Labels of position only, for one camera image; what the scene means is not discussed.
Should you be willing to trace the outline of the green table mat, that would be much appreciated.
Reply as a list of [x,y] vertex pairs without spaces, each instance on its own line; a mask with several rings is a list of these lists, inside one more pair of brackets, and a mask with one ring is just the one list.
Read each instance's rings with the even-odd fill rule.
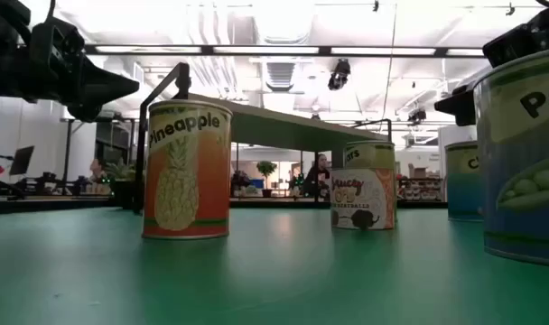
[[235,209],[227,237],[152,240],[117,209],[0,215],[0,325],[549,325],[549,266],[488,255],[479,223],[392,231]]

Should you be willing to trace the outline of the black aluminium rig frame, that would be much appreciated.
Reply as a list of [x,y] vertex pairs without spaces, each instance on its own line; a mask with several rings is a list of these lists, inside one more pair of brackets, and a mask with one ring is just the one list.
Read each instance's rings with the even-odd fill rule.
[[[117,207],[117,204],[107,199],[0,200],[0,215],[113,207]],[[233,209],[327,209],[330,203],[305,200],[232,200],[230,207]]]

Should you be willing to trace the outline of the orange Pineapple can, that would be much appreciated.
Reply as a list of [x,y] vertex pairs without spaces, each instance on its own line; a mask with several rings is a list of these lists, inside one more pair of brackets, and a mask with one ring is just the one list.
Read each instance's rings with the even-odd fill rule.
[[224,237],[229,233],[232,113],[173,99],[149,107],[143,236]]

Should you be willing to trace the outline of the storage rack with boxes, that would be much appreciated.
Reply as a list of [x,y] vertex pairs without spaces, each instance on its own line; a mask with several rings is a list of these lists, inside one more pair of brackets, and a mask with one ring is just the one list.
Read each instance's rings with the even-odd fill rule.
[[397,179],[397,197],[405,201],[442,201],[441,178]]

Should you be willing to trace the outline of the green Pears can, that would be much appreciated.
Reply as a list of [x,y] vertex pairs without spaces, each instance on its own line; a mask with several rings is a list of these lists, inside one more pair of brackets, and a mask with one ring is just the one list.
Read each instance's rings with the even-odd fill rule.
[[388,141],[356,141],[346,144],[343,164],[348,168],[370,168],[386,181],[387,206],[396,222],[395,145]]

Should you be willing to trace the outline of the wooden shelf with black frame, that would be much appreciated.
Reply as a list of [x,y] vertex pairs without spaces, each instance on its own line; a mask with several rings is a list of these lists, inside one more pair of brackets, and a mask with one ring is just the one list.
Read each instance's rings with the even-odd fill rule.
[[189,92],[191,86],[190,65],[180,62],[140,104],[135,160],[136,182],[143,179],[148,107],[172,83],[178,88],[176,97],[179,99],[210,103],[232,112],[231,140],[236,143],[258,144],[314,153],[331,151],[333,158],[338,161],[338,165],[342,165],[342,147],[346,143],[369,140],[390,142],[392,140],[392,121],[389,119],[383,121],[387,124],[387,133],[382,135],[359,127],[330,124],[321,120],[192,94]]

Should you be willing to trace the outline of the blue Cherries can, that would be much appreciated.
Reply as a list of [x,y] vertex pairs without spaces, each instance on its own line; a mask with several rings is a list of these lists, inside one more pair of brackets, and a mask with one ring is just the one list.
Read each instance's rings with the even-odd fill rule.
[[445,147],[445,153],[448,219],[482,221],[478,143],[449,144]]

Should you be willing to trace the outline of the black computer monitor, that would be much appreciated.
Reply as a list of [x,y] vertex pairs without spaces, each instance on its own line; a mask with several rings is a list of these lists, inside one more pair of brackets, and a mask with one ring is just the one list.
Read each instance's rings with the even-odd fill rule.
[[34,146],[26,146],[15,151],[14,159],[9,171],[10,176],[24,175],[27,173],[33,156]]

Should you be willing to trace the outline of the potted succulent plant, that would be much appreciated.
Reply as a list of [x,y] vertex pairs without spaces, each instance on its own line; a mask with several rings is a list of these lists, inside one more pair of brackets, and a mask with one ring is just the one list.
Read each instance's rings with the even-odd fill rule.
[[135,166],[120,158],[118,162],[108,162],[107,177],[114,200],[122,209],[134,208]]

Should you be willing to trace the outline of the black background workstation frame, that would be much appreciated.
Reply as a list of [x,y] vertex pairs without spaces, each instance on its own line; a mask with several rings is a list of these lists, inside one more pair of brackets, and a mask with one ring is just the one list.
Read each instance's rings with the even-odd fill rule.
[[80,194],[76,181],[79,176],[88,176],[95,157],[107,163],[129,164],[135,160],[137,118],[99,116],[92,123],[84,123],[69,117],[61,122],[66,124],[61,195]]

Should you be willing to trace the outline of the white saucy meatballs can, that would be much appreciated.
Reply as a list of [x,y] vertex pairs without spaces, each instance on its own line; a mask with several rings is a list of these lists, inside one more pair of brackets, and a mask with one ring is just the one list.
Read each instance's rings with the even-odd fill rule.
[[392,169],[341,168],[330,173],[330,219],[335,228],[387,230],[395,227]]

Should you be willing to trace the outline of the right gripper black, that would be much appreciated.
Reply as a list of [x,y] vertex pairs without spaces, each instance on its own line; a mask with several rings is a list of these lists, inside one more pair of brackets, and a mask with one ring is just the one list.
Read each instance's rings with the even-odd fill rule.
[[[483,55],[496,68],[512,60],[549,50],[549,4],[527,23],[522,23],[487,42]],[[434,104],[438,112],[454,116],[457,126],[475,125],[473,85],[455,88],[448,97]]]

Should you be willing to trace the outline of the person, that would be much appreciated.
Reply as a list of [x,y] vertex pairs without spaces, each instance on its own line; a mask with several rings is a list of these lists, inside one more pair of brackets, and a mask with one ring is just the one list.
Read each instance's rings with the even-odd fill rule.
[[89,168],[91,176],[89,178],[90,184],[88,192],[97,195],[107,195],[109,193],[109,188],[104,183],[107,174],[104,171],[103,162],[100,159],[95,158]]
[[319,199],[330,200],[330,171],[328,169],[327,156],[318,153],[316,163],[311,167],[303,183],[303,194],[309,197],[317,196]]

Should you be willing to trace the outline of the blue Peas can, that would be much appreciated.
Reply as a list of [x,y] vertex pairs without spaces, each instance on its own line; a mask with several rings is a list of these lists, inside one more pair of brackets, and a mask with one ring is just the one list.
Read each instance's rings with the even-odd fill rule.
[[549,50],[496,67],[473,90],[484,249],[549,265]]

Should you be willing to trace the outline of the overhead LED light bar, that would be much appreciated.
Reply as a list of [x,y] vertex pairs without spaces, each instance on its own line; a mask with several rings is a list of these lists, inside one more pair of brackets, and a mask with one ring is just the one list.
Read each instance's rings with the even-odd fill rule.
[[87,55],[484,59],[479,48],[329,45],[89,44]]

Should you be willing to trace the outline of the small potted tree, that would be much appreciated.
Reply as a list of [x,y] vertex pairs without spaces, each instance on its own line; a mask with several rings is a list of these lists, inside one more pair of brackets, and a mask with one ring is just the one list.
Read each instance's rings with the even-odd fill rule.
[[264,177],[264,188],[262,189],[263,197],[270,198],[272,196],[272,190],[269,188],[268,178],[275,172],[277,165],[274,162],[260,161],[256,164],[256,168]]

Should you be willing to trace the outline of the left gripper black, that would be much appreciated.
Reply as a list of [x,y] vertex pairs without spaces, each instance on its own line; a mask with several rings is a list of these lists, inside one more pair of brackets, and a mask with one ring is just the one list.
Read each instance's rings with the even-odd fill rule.
[[33,27],[28,44],[31,77],[28,99],[56,100],[82,122],[93,122],[102,107],[134,94],[139,83],[98,68],[82,52],[85,41],[78,29],[62,20],[46,20]]

